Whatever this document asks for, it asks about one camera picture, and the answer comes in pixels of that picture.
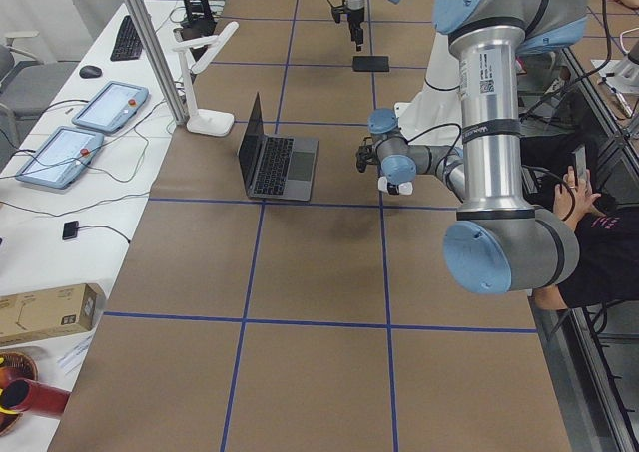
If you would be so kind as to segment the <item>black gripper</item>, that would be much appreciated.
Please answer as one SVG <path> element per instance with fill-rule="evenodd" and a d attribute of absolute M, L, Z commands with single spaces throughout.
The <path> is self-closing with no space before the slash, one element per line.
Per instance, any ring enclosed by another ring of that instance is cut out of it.
<path fill-rule="evenodd" d="M 377 166 L 378 165 L 378 157 L 374 150 L 374 145 L 372 143 L 368 143 L 367 141 L 363 141 L 357 148 L 355 153 L 355 166 L 356 169 L 360 173 L 364 173 L 368 166 Z M 398 196 L 399 188 L 397 185 L 389 184 L 387 186 L 388 192 L 391 195 Z"/>
<path fill-rule="evenodd" d="M 341 22 L 342 16 L 346 18 L 350 40 L 355 43 L 355 49 L 361 52 L 363 46 L 360 44 L 363 42 L 363 29 L 361 24 L 364 21 L 364 8 L 354 8 L 346 1 L 343 1 L 339 6 L 331 6 L 330 13 L 337 24 Z"/>

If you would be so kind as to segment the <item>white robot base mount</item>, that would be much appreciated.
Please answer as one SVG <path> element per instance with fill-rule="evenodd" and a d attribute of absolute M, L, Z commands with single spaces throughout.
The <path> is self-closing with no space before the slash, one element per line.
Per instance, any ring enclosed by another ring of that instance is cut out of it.
<path fill-rule="evenodd" d="M 409 103 L 394 105 L 412 145 L 453 144 L 461 124 L 459 80 L 459 62 L 448 51 L 448 37 L 436 33 L 421 91 Z"/>

